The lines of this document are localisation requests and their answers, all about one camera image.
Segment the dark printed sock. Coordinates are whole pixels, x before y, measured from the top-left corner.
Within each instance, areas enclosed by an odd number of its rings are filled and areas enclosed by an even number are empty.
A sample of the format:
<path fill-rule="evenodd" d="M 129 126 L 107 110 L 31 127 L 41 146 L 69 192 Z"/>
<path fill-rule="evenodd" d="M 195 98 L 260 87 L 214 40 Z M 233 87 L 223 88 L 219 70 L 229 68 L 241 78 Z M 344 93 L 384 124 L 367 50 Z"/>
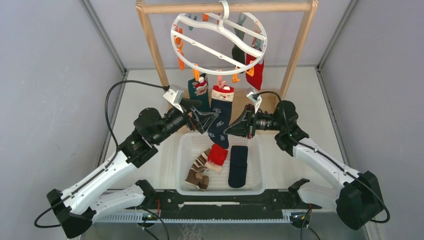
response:
<path fill-rule="evenodd" d="M 235 89 L 232 86 L 224 85 L 220 88 L 214 85 L 211 91 L 210 110 L 219 114 L 208 129 L 209 138 L 224 149 L 229 147 L 228 135 L 224 130 L 229 126 Z"/>

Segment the navy sock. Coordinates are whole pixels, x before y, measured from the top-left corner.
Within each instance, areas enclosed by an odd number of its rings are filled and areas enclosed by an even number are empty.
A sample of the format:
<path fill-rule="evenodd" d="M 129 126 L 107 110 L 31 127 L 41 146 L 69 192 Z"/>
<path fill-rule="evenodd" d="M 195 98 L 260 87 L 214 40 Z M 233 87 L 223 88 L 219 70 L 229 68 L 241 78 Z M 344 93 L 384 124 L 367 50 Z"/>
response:
<path fill-rule="evenodd" d="M 234 145 L 230 150 L 228 185 L 241 188 L 246 184 L 248 168 L 248 147 Z"/>

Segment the white perforated plastic basket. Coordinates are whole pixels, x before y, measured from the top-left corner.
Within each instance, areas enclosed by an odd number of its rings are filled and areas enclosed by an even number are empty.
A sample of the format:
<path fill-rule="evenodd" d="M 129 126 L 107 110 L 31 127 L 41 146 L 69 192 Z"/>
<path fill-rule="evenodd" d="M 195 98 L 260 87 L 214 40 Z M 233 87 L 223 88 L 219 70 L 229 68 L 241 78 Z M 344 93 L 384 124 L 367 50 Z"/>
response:
<path fill-rule="evenodd" d="M 186 133 L 181 136 L 176 152 L 175 184 L 176 190 L 181 195 L 186 196 L 246 196 L 260 195 L 266 189 L 263 146 L 261 137 L 255 136 L 252 139 L 230 135 L 228 137 L 229 146 L 246 146 L 247 170 L 245 185 L 240 188 L 233 188 L 229 185 L 230 176 L 230 156 L 224 161 L 220 173 L 209 170 L 204 175 L 209 177 L 209 185 L 205 191 L 200 191 L 195 187 L 185 183 L 189 174 L 189 169 L 195 159 L 205 150 L 213 145 L 213 142 L 205 134 L 197 132 Z"/>

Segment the red sock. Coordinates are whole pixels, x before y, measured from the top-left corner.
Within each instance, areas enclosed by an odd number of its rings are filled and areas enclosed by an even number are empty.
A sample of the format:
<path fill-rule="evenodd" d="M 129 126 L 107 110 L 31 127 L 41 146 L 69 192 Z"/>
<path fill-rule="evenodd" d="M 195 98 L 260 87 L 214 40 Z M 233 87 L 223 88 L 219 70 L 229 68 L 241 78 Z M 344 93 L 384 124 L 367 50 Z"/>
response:
<path fill-rule="evenodd" d="M 253 76 L 249 75 L 248 73 L 245 74 L 247 82 L 257 90 L 261 90 L 262 88 L 264 65 L 264 58 L 262 58 L 253 67 Z"/>
<path fill-rule="evenodd" d="M 214 143 L 208 154 L 205 167 L 209 171 L 215 171 L 217 173 L 221 173 L 223 164 L 225 160 L 227 159 L 228 152 L 229 151 L 227 149 L 222 148 L 220 145 Z"/>

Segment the brown striped sock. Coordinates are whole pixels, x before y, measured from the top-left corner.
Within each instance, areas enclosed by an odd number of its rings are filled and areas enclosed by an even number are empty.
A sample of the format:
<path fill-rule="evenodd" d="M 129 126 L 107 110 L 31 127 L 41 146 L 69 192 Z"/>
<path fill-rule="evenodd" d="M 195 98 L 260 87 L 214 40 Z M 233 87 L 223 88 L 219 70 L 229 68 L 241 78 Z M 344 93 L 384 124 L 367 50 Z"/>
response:
<path fill-rule="evenodd" d="M 211 149 L 208 148 L 202 152 L 191 165 L 187 177 L 184 181 L 185 184 L 197 188 L 204 192 L 209 186 L 209 177 L 204 175 L 206 168 L 206 162 L 208 160 Z"/>

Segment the white round clip hanger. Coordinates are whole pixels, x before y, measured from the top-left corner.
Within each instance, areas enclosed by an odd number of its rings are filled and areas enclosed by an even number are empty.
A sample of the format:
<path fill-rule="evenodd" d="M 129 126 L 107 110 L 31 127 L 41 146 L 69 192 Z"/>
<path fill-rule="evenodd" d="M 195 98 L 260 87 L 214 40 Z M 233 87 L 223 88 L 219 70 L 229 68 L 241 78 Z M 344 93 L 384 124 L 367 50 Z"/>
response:
<path fill-rule="evenodd" d="M 250 12 L 230 12 L 227 1 L 221 0 L 221 13 L 207 12 L 202 19 L 191 13 L 181 13 L 170 28 L 172 48 L 180 70 L 192 69 L 196 74 L 253 76 L 254 66 L 262 59 L 268 47 L 268 35 L 260 20 Z M 239 17 L 246 16 L 242 26 Z M 245 32 L 244 39 L 236 36 L 234 28 Z M 237 45 L 245 52 L 245 63 L 232 57 Z"/>

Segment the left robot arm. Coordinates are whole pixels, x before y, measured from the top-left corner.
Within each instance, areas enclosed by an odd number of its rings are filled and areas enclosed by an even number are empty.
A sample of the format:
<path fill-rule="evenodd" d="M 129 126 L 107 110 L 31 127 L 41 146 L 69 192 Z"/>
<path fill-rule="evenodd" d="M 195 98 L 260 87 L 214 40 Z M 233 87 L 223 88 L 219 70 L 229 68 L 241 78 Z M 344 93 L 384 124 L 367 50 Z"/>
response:
<path fill-rule="evenodd" d="M 51 209 L 67 238 L 86 232 L 94 222 L 129 207 L 145 209 L 156 203 L 156 191 L 147 180 L 110 194 L 104 192 L 118 180 L 134 172 L 155 154 L 164 140 L 187 125 L 203 134 L 218 117 L 216 112 L 202 112 L 199 100 L 183 98 L 179 107 L 161 115 L 156 108 L 143 109 L 134 121 L 134 131 L 109 159 L 71 187 L 53 189 L 47 194 Z"/>

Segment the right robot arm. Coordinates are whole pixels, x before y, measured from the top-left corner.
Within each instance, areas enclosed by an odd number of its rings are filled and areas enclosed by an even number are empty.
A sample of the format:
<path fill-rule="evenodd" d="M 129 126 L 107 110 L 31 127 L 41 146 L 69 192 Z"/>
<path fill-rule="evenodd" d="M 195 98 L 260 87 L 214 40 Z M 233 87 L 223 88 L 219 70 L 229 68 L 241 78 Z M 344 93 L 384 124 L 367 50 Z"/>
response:
<path fill-rule="evenodd" d="M 242 114 L 225 130 L 227 135 L 251 139 L 256 130 L 277 131 L 277 146 L 290 156 L 306 163 L 331 186 L 323 187 L 308 179 L 294 183 L 289 203 L 295 208 L 312 204 L 337 213 L 352 230 L 358 230 L 382 211 L 390 220 L 378 178 L 370 171 L 359 172 L 327 154 L 297 124 L 298 113 L 293 102 L 280 101 L 274 113 L 261 112 L 254 105 L 245 106 Z"/>

